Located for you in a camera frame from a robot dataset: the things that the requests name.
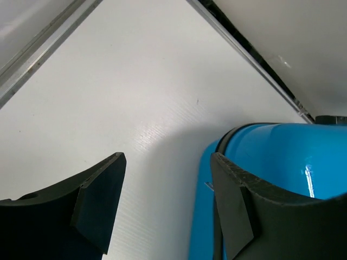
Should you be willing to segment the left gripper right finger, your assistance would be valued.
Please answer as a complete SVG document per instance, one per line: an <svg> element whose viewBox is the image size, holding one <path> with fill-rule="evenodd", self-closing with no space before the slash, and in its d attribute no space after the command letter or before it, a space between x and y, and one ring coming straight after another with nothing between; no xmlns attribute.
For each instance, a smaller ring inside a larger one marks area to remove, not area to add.
<svg viewBox="0 0 347 260"><path fill-rule="evenodd" d="M320 200L210 159L215 259L346 259L346 195Z"/></svg>

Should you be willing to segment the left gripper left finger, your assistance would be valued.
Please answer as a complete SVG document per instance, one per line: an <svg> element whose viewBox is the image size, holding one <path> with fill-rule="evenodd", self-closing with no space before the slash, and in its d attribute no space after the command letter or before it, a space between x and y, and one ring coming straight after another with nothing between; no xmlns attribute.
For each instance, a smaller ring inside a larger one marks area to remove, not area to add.
<svg viewBox="0 0 347 260"><path fill-rule="evenodd" d="M17 200L1 201L1 259L102 259L108 253L126 157Z"/></svg>

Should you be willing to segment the blue child suitcase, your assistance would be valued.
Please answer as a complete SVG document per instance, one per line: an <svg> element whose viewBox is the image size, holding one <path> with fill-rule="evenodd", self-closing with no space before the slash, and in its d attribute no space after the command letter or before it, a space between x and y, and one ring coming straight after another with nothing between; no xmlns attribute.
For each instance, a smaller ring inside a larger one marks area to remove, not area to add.
<svg viewBox="0 0 347 260"><path fill-rule="evenodd" d="M201 157L189 259L215 259L210 165L214 153L293 193L320 200L346 195L346 117L321 115L313 124L250 123L235 127L210 144Z"/></svg>

